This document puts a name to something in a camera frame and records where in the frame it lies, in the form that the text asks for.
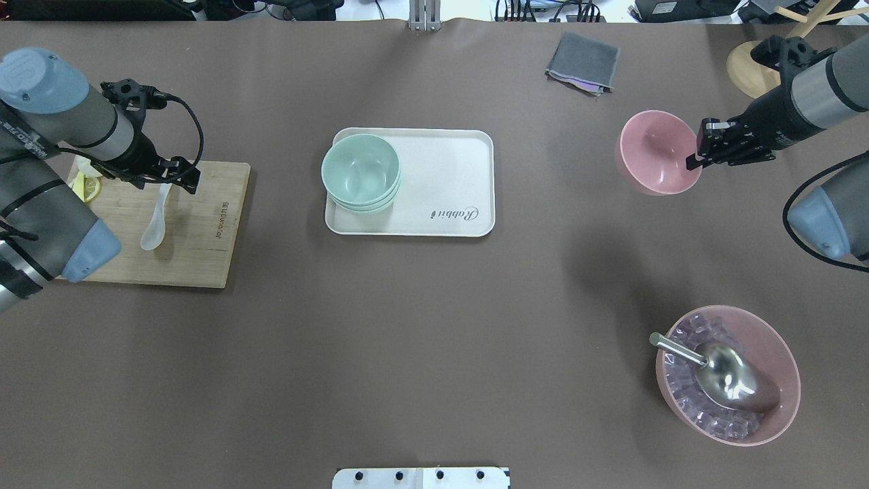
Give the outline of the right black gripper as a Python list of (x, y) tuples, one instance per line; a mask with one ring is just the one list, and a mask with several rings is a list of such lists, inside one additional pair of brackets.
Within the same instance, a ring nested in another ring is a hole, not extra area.
[(686, 160), (686, 170), (713, 164), (742, 165), (769, 161), (773, 152), (806, 138), (806, 120), (789, 95), (764, 95), (750, 103), (741, 115), (727, 121), (704, 118), (699, 127), (699, 146), (727, 146), (721, 152), (695, 153)]

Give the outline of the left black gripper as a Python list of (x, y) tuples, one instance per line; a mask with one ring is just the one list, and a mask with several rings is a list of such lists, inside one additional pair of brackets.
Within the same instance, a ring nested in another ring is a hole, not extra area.
[(201, 173), (186, 158), (163, 159), (149, 137), (136, 136), (130, 148), (112, 160), (112, 175), (137, 189), (146, 183), (171, 183), (194, 195)]

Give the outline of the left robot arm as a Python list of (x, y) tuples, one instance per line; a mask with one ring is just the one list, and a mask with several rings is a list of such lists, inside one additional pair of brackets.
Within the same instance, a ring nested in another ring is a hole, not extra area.
[(121, 242), (48, 161), (90, 159), (106, 179), (143, 189), (198, 189), (198, 163), (163, 158), (143, 133), (146, 112), (180, 98), (131, 79), (91, 86), (44, 48), (5, 55), (1, 65), (1, 306), (8, 310), (57, 276), (76, 283), (114, 259)]

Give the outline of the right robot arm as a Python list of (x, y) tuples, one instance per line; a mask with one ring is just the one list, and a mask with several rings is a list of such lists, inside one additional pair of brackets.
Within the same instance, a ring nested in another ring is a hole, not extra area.
[[(688, 170), (772, 161), (867, 112), (867, 37), (820, 52), (801, 37), (772, 36), (750, 56), (779, 74), (779, 86), (729, 120), (705, 118)], [(828, 159), (786, 199), (781, 220), (814, 259), (867, 272), (867, 152)]]

